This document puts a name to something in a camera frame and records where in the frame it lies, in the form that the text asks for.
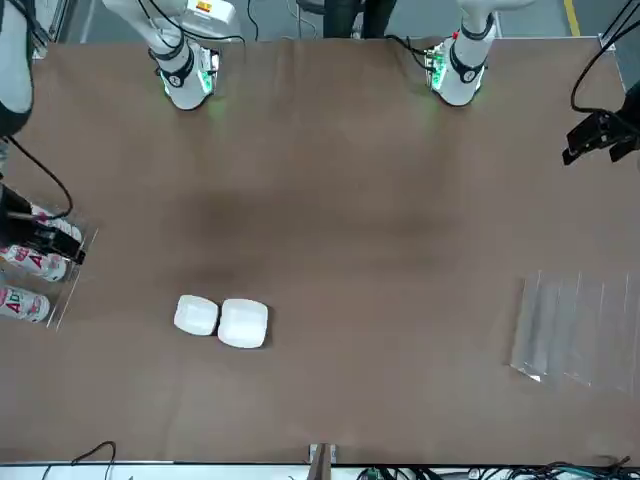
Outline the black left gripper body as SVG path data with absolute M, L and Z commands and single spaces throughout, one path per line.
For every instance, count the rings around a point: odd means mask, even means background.
M 626 127 L 616 137 L 616 144 L 639 144 L 639 82 L 631 86 L 624 98 L 621 108 L 616 112 L 617 117 L 624 121 Z

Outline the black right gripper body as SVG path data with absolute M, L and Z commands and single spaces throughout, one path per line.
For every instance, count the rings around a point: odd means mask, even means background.
M 31 204 L 6 185 L 2 185 L 1 244 L 36 245 L 38 241 L 36 233 Z

